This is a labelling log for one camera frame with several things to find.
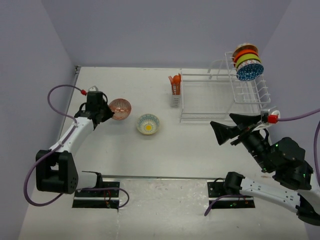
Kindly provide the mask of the red patterned bowl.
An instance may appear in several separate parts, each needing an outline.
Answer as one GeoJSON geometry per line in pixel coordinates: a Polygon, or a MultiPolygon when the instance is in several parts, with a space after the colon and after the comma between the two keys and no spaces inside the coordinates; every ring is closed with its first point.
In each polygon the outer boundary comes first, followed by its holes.
{"type": "Polygon", "coordinates": [[[108,106],[114,112],[112,119],[117,121],[128,118],[132,111],[130,102],[124,98],[114,99],[108,106]]]}

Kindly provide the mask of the yellow teal patterned bowl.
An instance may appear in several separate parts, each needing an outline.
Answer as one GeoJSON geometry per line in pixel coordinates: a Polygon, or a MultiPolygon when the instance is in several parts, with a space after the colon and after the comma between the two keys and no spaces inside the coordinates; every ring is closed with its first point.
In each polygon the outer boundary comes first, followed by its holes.
{"type": "Polygon", "coordinates": [[[154,114],[143,114],[137,119],[136,128],[143,135],[153,135],[160,128],[160,120],[154,114]]]}

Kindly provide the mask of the blue triangle patterned bowl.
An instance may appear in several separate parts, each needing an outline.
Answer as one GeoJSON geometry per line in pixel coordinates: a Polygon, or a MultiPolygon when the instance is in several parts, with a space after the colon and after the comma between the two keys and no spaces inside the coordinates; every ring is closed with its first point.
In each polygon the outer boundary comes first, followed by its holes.
{"type": "Polygon", "coordinates": [[[250,63],[241,67],[237,73],[237,79],[240,81],[252,81],[264,72],[264,66],[259,63],[250,63]]]}

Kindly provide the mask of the lime green bowl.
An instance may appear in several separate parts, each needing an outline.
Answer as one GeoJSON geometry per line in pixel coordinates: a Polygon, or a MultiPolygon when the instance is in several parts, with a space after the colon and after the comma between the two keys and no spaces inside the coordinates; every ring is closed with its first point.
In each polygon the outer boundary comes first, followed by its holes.
{"type": "Polygon", "coordinates": [[[253,64],[253,63],[261,63],[261,59],[252,53],[244,54],[242,55],[236,62],[235,62],[235,68],[240,69],[245,65],[253,64]]]}

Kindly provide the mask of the orange bowl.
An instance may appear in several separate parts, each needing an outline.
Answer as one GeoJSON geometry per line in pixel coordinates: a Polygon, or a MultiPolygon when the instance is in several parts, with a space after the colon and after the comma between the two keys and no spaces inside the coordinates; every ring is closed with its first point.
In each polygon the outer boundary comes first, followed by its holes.
{"type": "Polygon", "coordinates": [[[239,51],[239,52],[235,55],[235,57],[234,57],[234,63],[236,63],[240,57],[242,57],[243,55],[246,55],[246,54],[253,54],[253,55],[258,56],[258,53],[257,53],[256,51],[251,50],[251,49],[244,49],[244,50],[239,51]]]}

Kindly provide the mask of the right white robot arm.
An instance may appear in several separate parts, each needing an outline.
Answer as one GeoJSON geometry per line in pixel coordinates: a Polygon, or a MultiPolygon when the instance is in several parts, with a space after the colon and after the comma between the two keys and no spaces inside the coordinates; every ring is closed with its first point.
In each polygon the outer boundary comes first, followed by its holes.
{"type": "Polygon", "coordinates": [[[227,198],[256,197],[281,206],[295,213],[299,220],[313,225],[320,224],[320,171],[305,160],[306,151],[290,137],[284,137],[270,145],[268,136],[260,130],[283,121],[279,111],[259,115],[231,113],[235,126],[211,121],[219,145],[231,140],[231,145],[243,144],[260,166],[263,173],[273,173],[272,179],[284,187],[283,190],[259,183],[244,175],[231,171],[223,181],[227,198]]]}

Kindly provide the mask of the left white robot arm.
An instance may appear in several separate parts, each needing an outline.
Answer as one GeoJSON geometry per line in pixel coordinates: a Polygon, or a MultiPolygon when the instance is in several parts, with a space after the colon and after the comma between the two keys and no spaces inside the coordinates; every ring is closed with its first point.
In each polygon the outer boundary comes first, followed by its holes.
{"type": "Polygon", "coordinates": [[[86,102],[74,115],[74,121],[62,138],[48,150],[39,150],[36,154],[36,187],[42,192],[72,194],[78,189],[97,197],[103,193],[104,184],[98,181],[98,174],[83,177],[75,164],[75,156],[85,139],[96,127],[111,119],[114,112],[108,106],[108,98],[101,91],[89,91],[86,102]]]}

